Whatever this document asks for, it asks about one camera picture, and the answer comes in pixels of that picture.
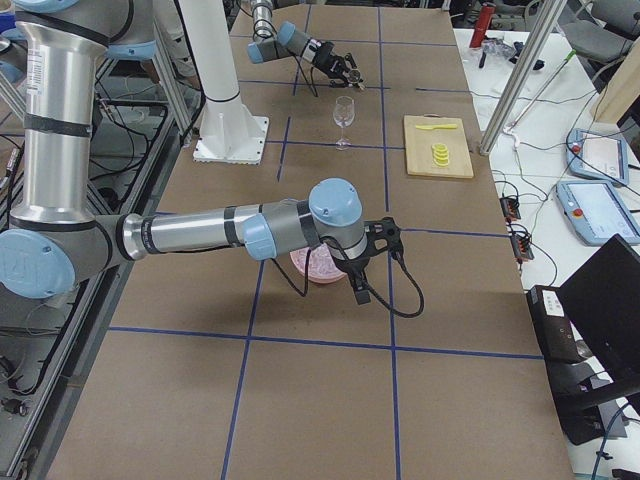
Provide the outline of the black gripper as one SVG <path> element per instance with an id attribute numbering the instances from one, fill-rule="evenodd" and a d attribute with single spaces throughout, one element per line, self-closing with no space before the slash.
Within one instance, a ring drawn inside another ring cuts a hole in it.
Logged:
<path id="1" fill-rule="evenodd" d="M 312 65 L 324 73 L 330 80 L 331 88 L 359 88 L 364 90 L 364 80 L 359 84 L 350 84 L 347 80 L 348 72 L 356 68 L 355 60 L 350 52 L 345 55 L 333 53 L 334 44 L 332 42 L 321 43 L 316 49 Z"/>
<path id="2" fill-rule="evenodd" d="M 389 253 L 393 260 L 399 264 L 403 263 L 401 229 L 393 217 L 366 221 L 365 239 L 364 251 L 356 258 L 347 259 L 344 262 L 344 272 L 349 274 L 349 281 L 358 305 L 371 302 L 369 284 L 364 271 L 372 258 Z"/>

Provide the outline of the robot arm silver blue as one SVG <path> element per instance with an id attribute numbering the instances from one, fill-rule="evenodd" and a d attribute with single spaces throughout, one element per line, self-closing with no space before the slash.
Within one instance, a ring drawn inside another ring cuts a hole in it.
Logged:
<path id="1" fill-rule="evenodd" d="M 363 77 L 351 53 L 339 55 L 333 42 L 316 39 L 289 21 L 275 27 L 273 12 L 293 4 L 294 1 L 248 2 L 253 20 L 253 41 L 246 49 L 249 60 L 262 64 L 294 57 L 325 74 L 331 87 L 364 89 Z"/>
<path id="2" fill-rule="evenodd" d="M 28 46 L 23 117 L 22 196 L 1 234 L 1 283 L 42 299 L 125 262 L 149 255 L 242 247 L 275 260 L 326 245 L 355 298 L 376 297 L 365 270 L 388 254 L 402 262 L 400 230 L 391 218 L 367 221 L 355 187 L 321 181 L 305 200 L 230 206 L 183 215 L 144 216 L 138 200 L 169 167 L 162 143 L 147 139 L 141 158 L 106 175 L 123 183 L 124 201 L 105 215 L 90 209 L 96 63 L 102 56 L 142 60 L 156 52 L 149 1 L 19 1 L 15 20 Z"/>

